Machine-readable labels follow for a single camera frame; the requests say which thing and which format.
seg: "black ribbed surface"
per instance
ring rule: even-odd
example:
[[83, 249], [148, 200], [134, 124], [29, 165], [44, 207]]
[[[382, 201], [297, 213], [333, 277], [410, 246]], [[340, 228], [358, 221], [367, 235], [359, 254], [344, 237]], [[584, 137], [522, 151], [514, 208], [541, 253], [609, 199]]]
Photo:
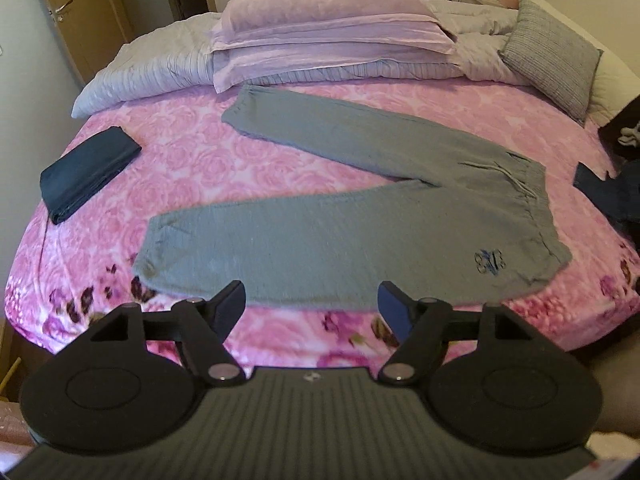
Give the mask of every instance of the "black ribbed surface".
[[11, 480], [437, 479], [563, 480], [593, 457], [497, 456], [447, 434], [411, 390], [378, 385], [364, 368], [259, 368], [211, 390], [172, 436], [118, 456], [39, 447]]

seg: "wooden door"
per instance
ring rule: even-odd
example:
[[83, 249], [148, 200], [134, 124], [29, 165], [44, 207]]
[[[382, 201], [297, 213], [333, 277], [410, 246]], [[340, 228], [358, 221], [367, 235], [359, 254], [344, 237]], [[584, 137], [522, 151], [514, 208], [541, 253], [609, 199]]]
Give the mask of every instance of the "wooden door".
[[71, 66], [88, 83], [132, 39], [122, 0], [45, 0]]

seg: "lavender pillow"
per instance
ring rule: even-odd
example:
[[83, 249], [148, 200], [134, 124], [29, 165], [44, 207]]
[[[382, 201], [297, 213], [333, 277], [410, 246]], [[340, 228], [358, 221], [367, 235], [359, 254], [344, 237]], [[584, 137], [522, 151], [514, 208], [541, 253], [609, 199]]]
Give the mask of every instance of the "lavender pillow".
[[305, 30], [299, 32], [281, 32], [269, 35], [263, 31], [243, 34], [243, 38], [225, 41], [222, 39], [222, 20], [212, 30], [212, 51], [232, 50], [244, 47], [286, 45], [302, 43], [344, 43], [350, 42], [354, 48], [358, 44], [377, 43], [387, 45], [412, 46], [449, 54], [455, 43], [440, 28], [437, 22], [429, 18], [408, 14], [408, 20], [398, 20], [398, 14], [374, 16], [376, 23], [351, 25], [349, 27]]
[[[284, 37], [291, 33], [335, 36], [340, 31], [342, 41], [353, 41], [348, 40], [348, 27], [393, 22], [412, 23], [416, 28], [430, 24], [431, 32], [438, 20], [422, 0], [231, 0], [222, 13], [220, 26], [214, 30], [214, 49], [249, 46], [245, 41], [253, 41], [251, 46], [255, 46], [256, 41], [272, 38], [280, 39], [277, 43], [260, 44], [297, 42], [298, 36]], [[452, 43], [444, 33], [442, 36]]]
[[234, 85], [257, 78], [325, 68], [364, 66], [382, 60], [388, 62], [387, 65], [393, 66], [453, 64], [452, 56], [447, 54], [393, 44], [319, 43], [249, 46], [213, 53], [213, 85], [216, 92], [223, 92]]

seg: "drawstring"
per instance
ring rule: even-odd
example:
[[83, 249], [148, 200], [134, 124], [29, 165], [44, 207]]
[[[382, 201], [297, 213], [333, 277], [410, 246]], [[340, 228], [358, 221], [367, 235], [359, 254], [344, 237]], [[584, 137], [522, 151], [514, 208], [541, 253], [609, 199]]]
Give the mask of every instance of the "drawstring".
[[633, 129], [622, 128], [620, 130], [620, 136], [618, 137], [618, 143], [623, 146], [633, 146], [634, 148], [640, 146], [640, 121]]
[[511, 182], [513, 183], [513, 185], [515, 187], [517, 187], [521, 192], [523, 192], [525, 195], [530, 196], [531, 198], [538, 198], [538, 196], [530, 189], [530, 187], [526, 186], [525, 184], [521, 183], [521, 181], [519, 181], [517, 178], [515, 178], [511, 172], [509, 170], [506, 170], [505, 168], [503, 168], [500, 164], [498, 164], [497, 162], [494, 162], [495, 166], [491, 166], [490, 164], [476, 164], [474, 162], [463, 162], [463, 164], [466, 164], [467, 166], [471, 166], [473, 168], [480, 168], [482, 170], [496, 170], [496, 171], [500, 171], [500, 173], [504, 174], [509, 180], [511, 180]]

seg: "pink floral bedsheet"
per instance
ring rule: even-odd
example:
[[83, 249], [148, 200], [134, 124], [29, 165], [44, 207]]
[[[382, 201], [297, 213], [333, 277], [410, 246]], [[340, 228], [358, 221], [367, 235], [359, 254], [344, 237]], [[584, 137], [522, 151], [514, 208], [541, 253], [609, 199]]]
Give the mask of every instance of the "pink floral bedsheet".
[[[594, 124], [581, 128], [529, 88], [463, 79], [289, 86], [435, 120], [494, 140], [547, 167], [560, 239], [574, 259], [542, 292], [508, 302], [562, 348], [583, 346], [640, 309], [640, 259], [572, 187], [578, 161], [611, 170]], [[71, 219], [54, 226], [44, 204], [29, 222], [5, 292], [6, 315], [25, 338], [59, 351], [114, 307], [145, 311], [178, 298], [144, 287], [131, 264], [152, 216], [211, 202], [341, 192], [380, 186], [364, 171], [262, 140], [220, 122], [236, 91], [199, 87], [122, 104], [87, 121], [69, 149], [122, 126], [141, 156]], [[376, 371], [397, 343], [375, 313], [297, 312], [251, 305], [226, 346], [245, 367], [366, 365]], [[175, 359], [168, 343], [151, 348]], [[450, 348], [450, 357], [469, 343]]]

